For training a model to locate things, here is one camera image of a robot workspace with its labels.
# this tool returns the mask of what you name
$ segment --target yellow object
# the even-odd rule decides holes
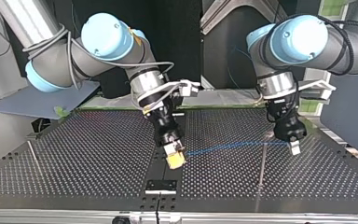
[[[136,35],[130,27],[129,27],[129,30],[130,30],[131,35],[132,35],[133,38],[135,39],[135,42],[136,42],[139,46],[141,46],[141,45],[142,45],[142,40],[141,40],[141,38],[140,38],[138,35]]]
[[[185,164],[185,156],[182,152],[176,152],[174,154],[168,155],[167,163],[170,165],[170,169],[177,169]]]

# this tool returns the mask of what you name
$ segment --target blue cable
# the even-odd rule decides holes
[[[261,146],[264,144],[268,144],[269,146],[287,146],[287,143],[285,142],[237,142],[232,144],[225,144],[225,145],[219,145],[214,147],[208,147],[205,149],[195,150],[195,151],[188,151],[186,153],[187,156],[199,156],[205,153],[213,152],[219,149],[230,149],[234,147],[243,147],[243,146]]]

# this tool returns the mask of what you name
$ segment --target metal rod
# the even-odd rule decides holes
[[[263,144],[263,156],[261,158],[261,169],[260,169],[260,179],[258,181],[258,187],[263,188],[263,178],[264,178],[264,170],[266,167],[266,157],[267,157],[267,147],[269,145],[267,143]]]
[[[32,146],[31,141],[27,141],[27,143],[28,143],[28,146],[29,146],[30,149],[31,149],[32,155],[33,155],[33,157],[34,157],[34,160],[38,161],[38,159],[37,159],[37,157],[36,157],[36,154],[34,153],[34,147]]]

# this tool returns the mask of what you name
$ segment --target metal bracket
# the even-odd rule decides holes
[[[176,180],[149,180],[147,181],[146,194],[170,195],[176,194]]]
[[[284,10],[278,10],[277,0],[215,0],[205,12],[200,21],[201,32],[207,35],[222,19],[237,7],[254,7],[267,20],[273,22],[275,14],[277,21],[287,15]]]
[[[337,89],[322,79],[299,81],[298,84],[299,90],[302,91],[300,97],[305,99],[327,101],[332,91]]]

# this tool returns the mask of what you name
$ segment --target black metal plate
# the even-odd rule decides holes
[[[306,122],[302,153],[276,139],[264,109],[186,112],[189,159],[174,211],[217,213],[358,213],[358,160]],[[268,142],[264,187],[258,187],[262,143]]]
[[[38,161],[27,145],[0,161],[0,208],[136,211],[147,200],[155,144],[139,111],[76,113],[35,142],[34,152]]]
[[[190,110],[187,164],[166,168],[138,111],[78,112],[0,161],[0,208],[203,213],[358,214],[358,160],[308,124],[302,153],[267,139],[264,109]],[[257,186],[268,143],[264,188]],[[177,181],[177,194],[145,195],[147,180]]]

